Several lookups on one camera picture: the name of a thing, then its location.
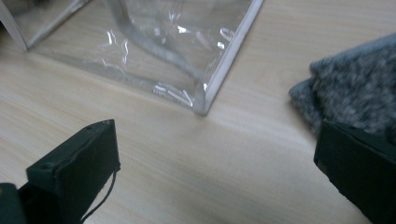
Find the light wood surface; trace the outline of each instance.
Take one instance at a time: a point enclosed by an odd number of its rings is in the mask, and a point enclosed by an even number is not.
[[[311,62],[393,33],[395,11],[394,0],[266,0],[206,118],[25,53],[1,31],[0,182],[22,186],[30,164],[115,119],[121,171],[86,223],[369,223],[313,163],[288,90]]]

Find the gray towel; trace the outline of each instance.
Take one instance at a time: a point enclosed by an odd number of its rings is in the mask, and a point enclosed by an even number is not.
[[[318,134],[323,119],[361,128],[396,143],[396,34],[310,64],[291,103]]]

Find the folded gray fabric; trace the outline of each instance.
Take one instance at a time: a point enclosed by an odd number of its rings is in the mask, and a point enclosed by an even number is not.
[[[396,34],[310,64],[291,103],[318,134],[323,119],[361,128],[396,143]]]

